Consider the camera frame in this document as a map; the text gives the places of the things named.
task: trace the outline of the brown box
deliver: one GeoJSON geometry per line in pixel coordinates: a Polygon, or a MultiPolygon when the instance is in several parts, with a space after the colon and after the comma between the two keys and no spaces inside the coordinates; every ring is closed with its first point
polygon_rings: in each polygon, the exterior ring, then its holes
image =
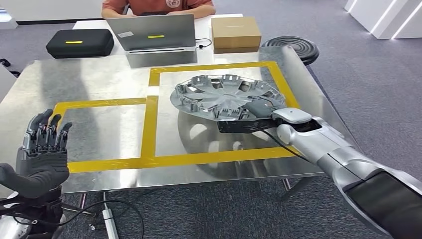
{"type": "Polygon", "coordinates": [[[214,53],[256,52],[261,43],[261,32],[255,18],[211,18],[214,53]]]}

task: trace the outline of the cable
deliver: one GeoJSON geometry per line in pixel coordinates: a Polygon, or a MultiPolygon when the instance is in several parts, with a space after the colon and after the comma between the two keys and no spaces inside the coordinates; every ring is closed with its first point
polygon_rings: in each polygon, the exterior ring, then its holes
{"type": "Polygon", "coordinates": [[[30,216],[23,215],[23,214],[18,214],[18,213],[9,213],[9,214],[7,214],[7,216],[12,216],[13,219],[17,223],[23,224],[23,225],[33,225],[33,224],[41,223],[41,224],[45,224],[45,225],[48,225],[48,226],[59,227],[59,226],[66,225],[67,223],[71,222],[77,216],[79,216],[81,213],[83,213],[84,211],[88,210],[89,208],[92,208],[92,207],[94,207],[96,205],[99,205],[99,204],[102,204],[102,203],[123,203],[123,204],[126,204],[128,207],[132,208],[136,212],[136,214],[138,214],[138,216],[139,216],[139,219],[140,219],[140,222],[141,222],[141,229],[142,229],[142,231],[141,231],[141,237],[140,238],[143,238],[143,236],[144,236],[144,223],[143,223],[143,217],[142,217],[141,213],[139,212],[139,210],[134,205],[132,205],[132,204],[130,204],[128,202],[125,202],[125,201],[121,201],[121,200],[103,200],[103,201],[96,202],[96,203],[91,204],[91,205],[87,206],[86,208],[80,210],[78,213],[76,213],[69,220],[67,220],[65,222],[62,222],[62,223],[51,223],[51,222],[47,222],[47,221],[44,221],[44,220],[41,220],[41,219],[33,218],[33,217],[30,217],[30,216]],[[23,223],[23,222],[20,222],[16,217],[30,220],[31,223],[23,223]]]}
{"type": "Polygon", "coordinates": [[[203,49],[203,48],[206,48],[206,47],[208,47],[208,46],[211,46],[211,44],[212,44],[212,41],[211,41],[211,39],[209,39],[209,38],[197,38],[197,39],[195,39],[195,41],[200,41],[200,40],[208,40],[208,41],[210,41],[210,43],[208,44],[208,45],[199,45],[199,46],[197,46],[196,47],[196,49],[203,49]]]}
{"type": "MultiPolygon", "coordinates": [[[[151,191],[146,192],[146,193],[144,193],[144,194],[141,194],[141,195],[137,196],[137,197],[134,199],[134,201],[137,201],[137,200],[138,200],[138,199],[140,199],[141,197],[143,197],[143,196],[145,196],[145,195],[148,195],[148,194],[150,194],[150,193],[156,192],[156,191],[158,191],[158,190],[159,190],[159,189],[154,189],[154,190],[151,190],[151,191]]],[[[119,215],[115,216],[115,218],[117,219],[117,218],[119,218],[119,217],[123,216],[123,214],[125,214],[125,213],[127,212],[127,210],[129,210],[129,209],[130,209],[130,207],[126,207],[126,209],[124,209],[124,210],[123,210],[123,212],[121,212],[119,215]]]]}
{"type": "Polygon", "coordinates": [[[291,149],[287,148],[285,145],[283,145],[279,140],[277,140],[273,135],[271,135],[270,133],[268,133],[267,131],[260,129],[260,128],[255,128],[252,126],[245,126],[245,128],[251,128],[251,129],[255,129],[255,130],[259,130],[261,132],[263,132],[264,134],[268,135],[272,140],[274,140],[280,147],[284,148],[285,150],[287,150],[288,152],[290,152],[291,154],[295,155],[296,157],[299,157],[305,161],[308,161],[306,158],[304,158],[303,156],[293,152],[291,149]]]}

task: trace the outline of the yellow tape rectangle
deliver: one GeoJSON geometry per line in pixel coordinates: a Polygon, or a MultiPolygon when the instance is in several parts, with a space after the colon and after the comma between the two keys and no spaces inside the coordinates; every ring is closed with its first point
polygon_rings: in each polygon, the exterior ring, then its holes
{"type": "MultiPolygon", "coordinates": [[[[200,66],[176,66],[152,68],[150,71],[149,86],[159,87],[160,74],[165,72],[180,71],[201,71],[230,68],[246,67],[267,67],[274,79],[279,91],[285,96],[288,107],[299,108],[292,91],[278,65],[274,61],[245,62],[235,64],[218,65],[200,65],[200,66]]],[[[141,155],[139,158],[94,160],[68,163],[71,173],[95,172],[119,169],[153,168],[182,166],[192,164],[221,163],[244,160],[257,160],[267,158],[292,157],[293,155],[280,147],[248,149],[239,151],[225,151],[213,153],[196,153],[185,155],[155,156],[156,134],[157,134],[157,114],[158,114],[158,96],[147,96],[146,98],[134,99],[114,99],[98,101],[78,101],[78,102],[60,102],[54,108],[55,114],[64,115],[66,109],[103,107],[103,106],[123,106],[123,105],[141,105],[145,104],[145,120],[142,135],[141,155]]]]}

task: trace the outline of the laptop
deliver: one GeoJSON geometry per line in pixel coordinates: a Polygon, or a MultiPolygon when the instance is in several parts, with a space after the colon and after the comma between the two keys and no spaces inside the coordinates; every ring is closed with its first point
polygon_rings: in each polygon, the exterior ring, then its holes
{"type": "Polygon", "coordinates": [[[107,19],[125,51],[195,47],[194,15],[107,19]]]}

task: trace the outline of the metal table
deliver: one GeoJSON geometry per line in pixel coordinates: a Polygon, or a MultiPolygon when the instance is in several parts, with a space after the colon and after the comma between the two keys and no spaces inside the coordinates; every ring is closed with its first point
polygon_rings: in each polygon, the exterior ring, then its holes
{"type": "MultiPolygon", "coordinates": [[[[350,132],[291,47],[264,47],[258,53],[216,54],[199,59],[204,64],[256,62],[278,63],[301,108],[324,118],[354,144],[350,132]]],[[[14,166],[16,149],[29,119],[57,102],[139,98],[148,94],[150,68],[131,69],[125,56],[35,61],[23,72],[0,104],[1,162],[14,166]]],[[[222,135],[213,121],[179,113],[169,95],[176,83],[200,74],[237,74],[271,83],[265,69],[221,69],[164,73],[159,88],[156,155],[271,147],[262,134],[222,135]]],[[[69,161],[138,157],[141,147],[143,105],[110,106],[66,111],[64,120],[74,123],[68,142],[69,161]]],[[[64,193],[113,191],[168,185],[301,178],[321,176],[321,170],[296,157],[217,164],[125,169],[71,174],[64,193]]],[[[10,190],[0,188],[0,197],[10,190]]]]}

